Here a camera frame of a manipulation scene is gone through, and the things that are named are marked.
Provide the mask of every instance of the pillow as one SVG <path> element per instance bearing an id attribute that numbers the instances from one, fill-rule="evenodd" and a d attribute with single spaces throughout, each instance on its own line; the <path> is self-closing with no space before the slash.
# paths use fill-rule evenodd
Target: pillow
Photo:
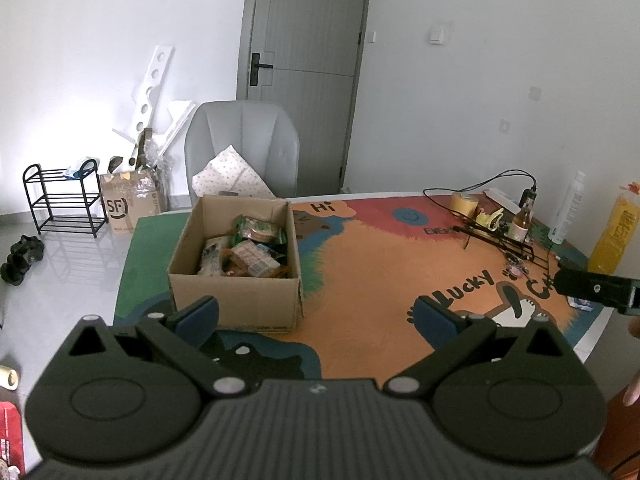
<path id="1" fill-rule="evenodd" d="M 193 175 L 191 187 L 197 196 L 217 195 L 220 191 L 254 198 L 276 198 L 254 168 L 233 146 L 218 153 L 200 173 Z"/>

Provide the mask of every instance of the table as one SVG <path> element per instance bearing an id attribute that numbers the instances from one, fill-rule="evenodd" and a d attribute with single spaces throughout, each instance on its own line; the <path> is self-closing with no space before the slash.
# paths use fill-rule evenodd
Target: table
<path id="1" fill-rule="evenodd" d="M 421 294 L 454 311 L 500 312 L 503 317 L 513 317 L 518 308 L 529 314 L 548 312 L 582 361 L 609 319 L 610 309 L 601 306 L 593 312 L 570 308 L 542 269 L 529 266 L 528 279 L 516 278 L 504 272 L 498 249 L 475 239 L 464 248 L 466 237 L 450 229 L 457 221 L 421 195 L 338 195 L 291 202 L 302 266 L 301 327 L 271 337 L 220 331 L 203 348 L 245 375 L 357 376 L 381 383 L 432 351 L 412 326 L 411 306 Z M 134 322 L 153 303 L 144 303 L 152 296 L 164 300 L 170 311 L 166 266 L 186 217 L 179 213 L 140 220 L 114 322 Z M 531 235 L 544 241 L 546 228 L 537 224 Z M 558 252 L 586 264 L 585 256 L 569 244 Z M 553 275 L 553 257 L 550 268 Z"/>

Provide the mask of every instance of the rack shelf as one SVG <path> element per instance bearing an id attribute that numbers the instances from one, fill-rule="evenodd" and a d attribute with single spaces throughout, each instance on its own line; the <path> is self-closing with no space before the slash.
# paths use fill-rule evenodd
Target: rack shelf
<path id="1" fill-rule="evenodd" d="M 22 183 L 24 184 L 24 192 L 27 195 L 29 209 L 33 217 L 33 223 L 36 225 L 38 234 L 42 232 L 57 233 L 86 233 L 92 234 L 97 238 L 97 232 L 106 224 L 109 219 L 104 208 L 104 200 L 102 198 L 102 189 L 100 188 L 100 179 L 98 177 L 98 163 L 95 159 L 90 158 L 80 167 L 79 178 L 70 179 L 64 176 L 65 170 L 43 170 L 39 164 L 31 164 L 22 174 Z M 84 186 L 85 179 L 95 173 L 95 181 L 98 186 L 98 193 L 87 193 Z M 80 193 L 48 193 L 46 182 L 78 182 L 80 184 Z M 41 187 L 42 194 L 34 201 L 31 200 L 29 193 L 29 184 L 36 184 Z M 100 201 L 102 207 L 101 216 L 92 216 L 90 207 Z M 49 213 L 48 217 L 42 222 L 38 222 L 36 209 L 46 209 Z M 65 215 L 54 214 L 54 209 L 83 209 L 84 214 Z"/>

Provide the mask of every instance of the red package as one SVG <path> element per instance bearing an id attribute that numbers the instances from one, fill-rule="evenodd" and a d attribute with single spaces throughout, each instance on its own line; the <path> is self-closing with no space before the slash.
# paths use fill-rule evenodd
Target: red package
<path id="1" fill-rule="evenodd" d="M 22 448 L 22 421 L 18 409 L 10 402 L 0 402 L 0 459 L 8 466 L 20 470 L 24 476 L 24 449 Z"/>

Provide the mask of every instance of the hand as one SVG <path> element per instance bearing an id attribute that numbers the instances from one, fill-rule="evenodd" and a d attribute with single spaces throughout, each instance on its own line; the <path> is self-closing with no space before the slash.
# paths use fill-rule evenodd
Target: hand
<path id="1" fill-rule="evenodd" d="M 634 337 L 640 338 L 640 317 L 635 317 L 629 321 L 629 333 Z M 640 399 L 640 371 L 631 380 L 622 402 L 625 406 L 631 406 L 638 399 Z"/>

